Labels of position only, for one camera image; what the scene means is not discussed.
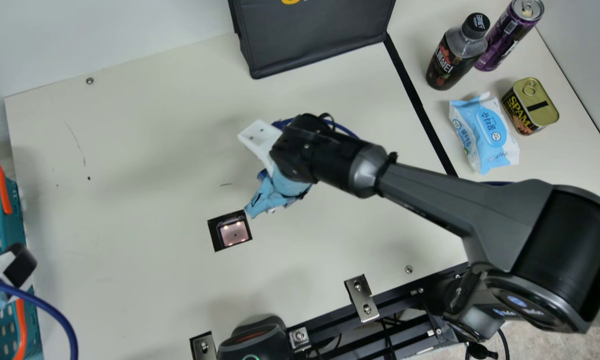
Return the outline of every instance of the wet wipes package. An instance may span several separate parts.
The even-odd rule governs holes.
[[[486,92],[449,105],[449,119],[474,170],[484,175],[490,169],[519,163],[517,141],[509,132],[497,98]]]

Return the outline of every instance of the black bottle cap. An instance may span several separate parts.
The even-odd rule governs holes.
[[[462,33],[469,39],[482,39],[487,34],[491,23],[483,13],[472,13],[462,24]]]

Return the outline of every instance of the white tabletop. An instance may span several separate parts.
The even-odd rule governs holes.
[[[454,235],[324,184],[215,253],[206,221],[259,186],[236,139],[256,119],[330,112],[442,171],[382,44],[257,81],[239,48],[221,36],[6,99],[35,290],[85,359],[188,360],[206,331],[218,344],[250,316],[293,325],[348,305],[348,278],[378,294],[466,260]],[[41,314],[41,330],[46,359],[66,359],[61,327]]]
[[[494,71],[472,69],[447,91],[434,90],[426,83],[426,67],[449,27],[460,25],[472,12],[486,14],[494,25],[508,3],[509,0],[398,1],[389,34],[458,176],[479,182],[539,178],[580,186],[600,195],[600,134],[535,29]],[[542,82],[560,119],[527,137],[510,126],[520,147],[520,164],[495,168],[481,176],[469,165],[448,119],[449,100],[468,100],[486,91],[501,98],[514,82],[526,77]]]

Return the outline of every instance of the black storage bin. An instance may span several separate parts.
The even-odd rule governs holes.
[[[386,38],[395,0],[229,0],[254,79]]]

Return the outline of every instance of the spam can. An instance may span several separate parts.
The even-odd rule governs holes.
[[[502,105],[522,135],[538,132],[560,117],[542,84],[532,77],[515,82],[502,97]]]

